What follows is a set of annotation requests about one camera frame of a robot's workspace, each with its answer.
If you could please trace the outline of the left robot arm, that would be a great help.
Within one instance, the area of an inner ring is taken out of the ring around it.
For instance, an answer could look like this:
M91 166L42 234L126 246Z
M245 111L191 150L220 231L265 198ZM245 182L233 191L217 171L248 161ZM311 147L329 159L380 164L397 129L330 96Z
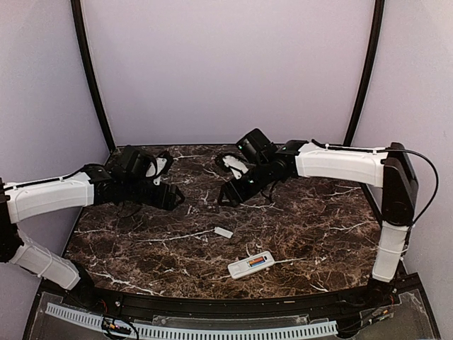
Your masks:
M148 205L172 211L185 200L179 187L161 180L173 164L163 151L157 156L139 147L126 146L106 165L86 164L75 172L54 178L1 184L1 262L15 264L66 291L85 309L100 302L86 270L19 230L29 218L68 208L120 204Z

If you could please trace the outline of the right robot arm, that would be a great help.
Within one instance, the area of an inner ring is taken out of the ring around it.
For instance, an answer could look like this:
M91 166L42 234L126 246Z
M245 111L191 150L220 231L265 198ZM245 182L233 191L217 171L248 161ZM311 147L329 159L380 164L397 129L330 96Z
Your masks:
M416 212L418 179L409 156L415 152L394 142L388 147L357 148L316 140L289 140L279 147L255 128L237 143L239 154L221 153L215 161L233 178L224 183L217 202L237 207L289 178L322 177L353 181L382 190L381 236L372 280L361 301L376 307L387 298L406 252L411 230L422 216Z

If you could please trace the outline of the white battery cover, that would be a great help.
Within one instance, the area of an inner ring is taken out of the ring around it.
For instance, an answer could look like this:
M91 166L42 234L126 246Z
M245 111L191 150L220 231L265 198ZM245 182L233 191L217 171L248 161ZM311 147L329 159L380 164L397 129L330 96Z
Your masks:
M224 229L224 228L221 228L221 227L215 227L214 228L214 233L219 235L219 236L222 236L222 237L225 237L227 239L231 239L231 237L233 236L233 232L227 230L227 229Z

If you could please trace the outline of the orange battery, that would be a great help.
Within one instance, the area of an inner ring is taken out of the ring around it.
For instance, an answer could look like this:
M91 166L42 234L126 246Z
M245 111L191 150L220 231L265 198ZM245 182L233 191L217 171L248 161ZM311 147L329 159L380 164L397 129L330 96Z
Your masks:
M248 261L248 265L250 267L254 267L254 266L257 266L257 265L262 264L264 262L265 262L265 259L261 256L259 258L251 259L250 261Z

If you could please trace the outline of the white remote control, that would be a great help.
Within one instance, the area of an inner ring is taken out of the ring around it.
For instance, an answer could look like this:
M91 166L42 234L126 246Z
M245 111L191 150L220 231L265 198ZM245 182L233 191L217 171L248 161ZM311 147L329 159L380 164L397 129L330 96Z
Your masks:
M231 263L227 266L230 276L233 279L240 279L270 268L275 264L275 260L269 251L250 256L240 261Z

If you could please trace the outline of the blue battery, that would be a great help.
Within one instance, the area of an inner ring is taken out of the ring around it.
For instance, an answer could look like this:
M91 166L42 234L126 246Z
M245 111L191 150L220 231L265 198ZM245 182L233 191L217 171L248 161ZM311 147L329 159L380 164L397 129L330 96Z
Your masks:
M265 260L264 259L254 259L254 260L250 260L248 262L249 266L251 268L255 267L255 266L259 266L261 264L264 264L265 263Z

